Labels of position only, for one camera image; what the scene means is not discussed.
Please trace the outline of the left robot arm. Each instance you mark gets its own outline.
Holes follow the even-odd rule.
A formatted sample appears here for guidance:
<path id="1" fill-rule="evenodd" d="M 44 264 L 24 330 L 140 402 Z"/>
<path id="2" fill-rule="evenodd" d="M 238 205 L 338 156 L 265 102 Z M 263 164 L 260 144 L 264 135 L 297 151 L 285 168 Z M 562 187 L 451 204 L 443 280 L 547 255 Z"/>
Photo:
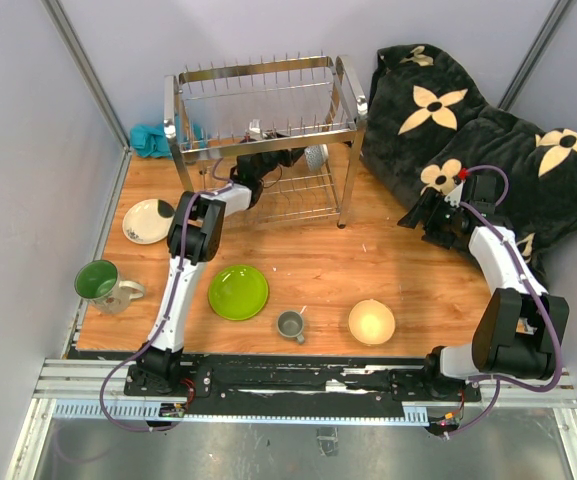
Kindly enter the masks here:
<path id="1" fill-rule="evenodd" d="M 293 166 L 302 155 L 301 149 L 240 155 L 222 187 L 182 194 L 167 237 L 170 261 L 160 309 L 148 340 L 135 354 L 126 390 L 168 396 L 180 388 L 187 317 L 199 280 L 218 251 L 225 218 L 256 205 L 264 177 Z"/>

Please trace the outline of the blue patterned bowl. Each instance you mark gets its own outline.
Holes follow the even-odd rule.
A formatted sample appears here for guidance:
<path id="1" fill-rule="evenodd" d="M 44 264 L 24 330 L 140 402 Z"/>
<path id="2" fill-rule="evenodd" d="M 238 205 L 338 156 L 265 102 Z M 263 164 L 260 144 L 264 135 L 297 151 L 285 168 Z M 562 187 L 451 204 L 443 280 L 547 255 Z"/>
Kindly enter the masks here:
<path id="1" fill-rule="evenodd" d="M 329 159 L 328 148 L 325 144 L 312 145 L 304 149 L 304 158 L 310 172 L 320 170 Z"/>

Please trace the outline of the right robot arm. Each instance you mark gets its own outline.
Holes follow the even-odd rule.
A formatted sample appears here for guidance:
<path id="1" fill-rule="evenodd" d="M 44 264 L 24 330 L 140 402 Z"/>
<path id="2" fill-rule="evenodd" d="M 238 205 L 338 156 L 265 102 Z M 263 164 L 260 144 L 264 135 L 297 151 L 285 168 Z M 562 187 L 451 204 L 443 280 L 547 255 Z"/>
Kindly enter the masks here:
<path id="1" fill-rule="evenodd" d="M 449 193 L 430 188 L 398 222 L 422 239 L 474 258 L 491 298 L 470 343 L 438 346 L 424 359 L 423 392 L 442 400 L 469 384 L 497 380 L 542 393 L 562 376 L 567 301 L 548 293 L 523 259 L 509 221 L 496 210 L 509 192 L 498 167 L 462 170 Z"/>

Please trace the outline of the green-lined floral mug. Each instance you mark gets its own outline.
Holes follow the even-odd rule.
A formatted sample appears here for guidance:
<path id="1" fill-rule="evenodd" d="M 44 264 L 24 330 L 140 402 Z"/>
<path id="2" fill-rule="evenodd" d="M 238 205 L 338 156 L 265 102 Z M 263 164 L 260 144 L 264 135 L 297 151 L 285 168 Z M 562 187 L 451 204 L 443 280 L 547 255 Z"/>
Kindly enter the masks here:
<path id="1" fill-rule="evenodd" d="M 74 280 L 79 297 L 104 314 L 115 315 L 142 299 L 146 288 L 122 277 L 118 267 L 107 260 L 89 262 L 80 269 Z"/>

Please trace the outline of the cream bowl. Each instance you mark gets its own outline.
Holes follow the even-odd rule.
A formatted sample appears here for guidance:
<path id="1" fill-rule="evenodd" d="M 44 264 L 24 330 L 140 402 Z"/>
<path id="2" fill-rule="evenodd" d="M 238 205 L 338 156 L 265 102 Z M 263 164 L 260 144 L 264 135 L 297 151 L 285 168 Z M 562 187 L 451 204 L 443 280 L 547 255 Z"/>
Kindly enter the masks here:
<path id="1" fill-rule="evenodd" d="M 375 299 L 359 301 L 348 316 L 351 335 L 369 346 L 382 345 L 394 334 L 396 320 L 392 310 Z"/>

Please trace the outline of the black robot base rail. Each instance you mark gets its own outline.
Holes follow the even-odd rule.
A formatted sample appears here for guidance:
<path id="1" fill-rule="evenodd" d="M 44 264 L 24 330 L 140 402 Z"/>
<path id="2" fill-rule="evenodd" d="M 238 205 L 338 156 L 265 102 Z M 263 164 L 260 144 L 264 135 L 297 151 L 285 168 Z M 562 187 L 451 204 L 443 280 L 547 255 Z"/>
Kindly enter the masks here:
<path id="1" fill-rule="evenodd" d="M 199 415 L 327 420 L 400 417 L 407 402 L 474 403 L 480 392 L 440 380 L 410 357 L 176 354 L 129 367 L 128 396 L 194 398 Z"/>

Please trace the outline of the steel wire dish rack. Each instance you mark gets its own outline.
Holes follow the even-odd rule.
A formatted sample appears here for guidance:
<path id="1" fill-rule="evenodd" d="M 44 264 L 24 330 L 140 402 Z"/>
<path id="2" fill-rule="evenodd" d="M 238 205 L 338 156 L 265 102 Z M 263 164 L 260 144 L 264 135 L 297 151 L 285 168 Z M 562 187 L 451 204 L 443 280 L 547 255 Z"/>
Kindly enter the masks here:
<path id="1" fill-rule="evenodd" d="M 319 54 L 185 70 L 164 79 L 164 131 L 187 191 L 215 190 L 240 155 L 301 149 L 293 166 L 264 177 L 252 208 L 226 218 L 230 229 L 326 219 L 347 225 L 367 124 L 368 102 L 352 60 Z M 183 133 L 177 133 L 179 117 Z M 250 141 L 249 122 L 268 138 Z M 207 146 L 199 148 L 197 124 Z M 183 137 L 189 139 L 184 148 Z M 308 170 L 304 149 L 325 144 L 329 159 Z"/>

